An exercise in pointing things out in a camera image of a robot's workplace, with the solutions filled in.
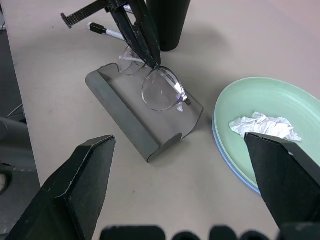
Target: cable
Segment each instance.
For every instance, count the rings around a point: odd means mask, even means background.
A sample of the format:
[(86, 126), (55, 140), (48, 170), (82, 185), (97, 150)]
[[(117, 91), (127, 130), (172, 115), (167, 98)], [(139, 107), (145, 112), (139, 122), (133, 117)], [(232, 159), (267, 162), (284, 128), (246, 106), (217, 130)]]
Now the cable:
[(4, 26), (5, 26), (6, 22), (3, 22), (1, 30), (0, 30), (0, 35), (4, 32)]
[(21, 103), (19, 106), (17, 106), (12, 112), (9, 113), (8, 116), (6, 116), (7, 118), (11, 117), (12, 114), (14, 114), (19, 108), (21, 108), (23, 106), (23, 103)]

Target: white tissue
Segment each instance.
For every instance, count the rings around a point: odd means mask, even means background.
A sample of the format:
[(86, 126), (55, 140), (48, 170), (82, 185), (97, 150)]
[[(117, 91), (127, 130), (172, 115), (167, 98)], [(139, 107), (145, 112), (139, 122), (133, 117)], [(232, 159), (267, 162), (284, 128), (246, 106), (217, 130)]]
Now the white tissue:
[(283, 117), (267, 117), (266, 115), (255, 112), (252, 118), (242, 117), (229, 123), (231, 130), (240, 134), (242, 138), (245, 133), (259, 133), (269, 136), (288, 139), (292, 141), (301, 141), (302, 138), (294, 132), (294, 127)]

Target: white table surface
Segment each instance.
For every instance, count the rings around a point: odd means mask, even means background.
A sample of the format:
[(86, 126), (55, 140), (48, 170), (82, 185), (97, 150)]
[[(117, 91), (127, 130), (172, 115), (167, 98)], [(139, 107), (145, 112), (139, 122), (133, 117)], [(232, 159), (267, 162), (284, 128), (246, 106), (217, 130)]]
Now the white table surface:
[(116, 62), (125, 43), (87, 29), (117, 27), (103, 11), (68, 29), (60, 17), (91, 0), (2, 0), (10, 47), (40, 183), (88, 139), (115, 135), (106, 200), (93, 239), (107, 225), (156, 224), (171, 238), (212, 225), (270, 238), (278, 228), (262, 198), (221, 157), (211, 115), (221, 91), (245, 77), (267, 76), (320, 97), (319, 2), (192, 0), (177, 49), (162, 54), (205, 107), (197, 130), (146, 163), (85, 84), (88, 73)]

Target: black cylinder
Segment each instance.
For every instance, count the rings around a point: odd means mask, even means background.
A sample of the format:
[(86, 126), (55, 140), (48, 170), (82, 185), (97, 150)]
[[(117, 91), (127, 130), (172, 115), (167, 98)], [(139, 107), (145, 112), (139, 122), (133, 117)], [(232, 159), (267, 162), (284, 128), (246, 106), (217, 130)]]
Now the black cylinder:
[(157, 28), (160, 49), (175, 49), (180, 41), (190, 0), (146, 0)]

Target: green plate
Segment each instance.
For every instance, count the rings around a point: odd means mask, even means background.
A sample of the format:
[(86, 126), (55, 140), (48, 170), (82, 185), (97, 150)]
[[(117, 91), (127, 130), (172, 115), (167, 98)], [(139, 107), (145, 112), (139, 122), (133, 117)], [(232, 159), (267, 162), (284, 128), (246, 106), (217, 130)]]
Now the green plate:
[(289, 83), (266, 77), (250, 77), (229, 85), (220, 94), (212, 129), (219, 150), (232, 170), (259, 193), (244, 139), (229, 122), (254, 112), (290, 121), (301, 138), (297, 144), (320, 166), (320, 101)]

